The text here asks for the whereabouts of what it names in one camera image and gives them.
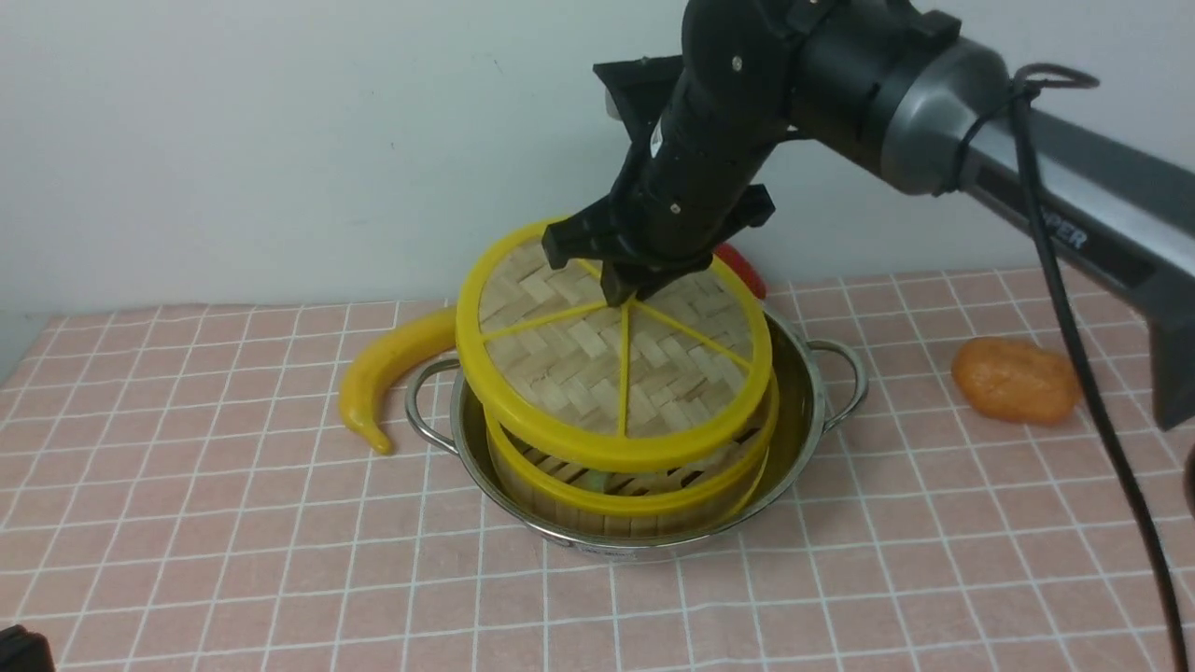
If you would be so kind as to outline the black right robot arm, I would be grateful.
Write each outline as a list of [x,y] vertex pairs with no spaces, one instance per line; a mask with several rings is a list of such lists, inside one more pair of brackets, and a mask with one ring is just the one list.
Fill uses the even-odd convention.
[[908,195],[964,193],[1150,326],[1154,421],[1191,419],[1191,172],[1034,111],[1093,88],[1049,63],[1011,73],[950,14],[908,1],[691,1],[682,51],[595,65],[631,148],[609,194],[543,234],[549,264],[603,265],[606,301],[645,299],[774,212],[754,178],[809,139]]

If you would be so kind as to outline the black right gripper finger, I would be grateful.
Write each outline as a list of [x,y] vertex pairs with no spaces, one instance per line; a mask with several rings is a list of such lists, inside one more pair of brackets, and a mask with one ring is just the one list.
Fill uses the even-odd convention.
[[600,288],[607,306],[623,306],[639,293],[639,268],[619,262],[602,262]]
[[695,273],[695,264],[687,265],[666,265],[666,267],[652,267],[644,265],[637,268],[637,299],[639,301],[646,301],[654,294],[657,294],[668,285],[673,285],[679,279],[685,277],[688,273]]

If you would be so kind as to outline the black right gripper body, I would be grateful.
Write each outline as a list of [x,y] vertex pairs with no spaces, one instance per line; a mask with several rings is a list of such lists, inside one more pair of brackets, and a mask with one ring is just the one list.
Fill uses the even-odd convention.
[[741,55],[641,57],[593,68],[630,138],[609,188],[543,231],[554,271],[572,259],[712,264],[713,248],[774,212],[754,178],[776,147],[776,71]]

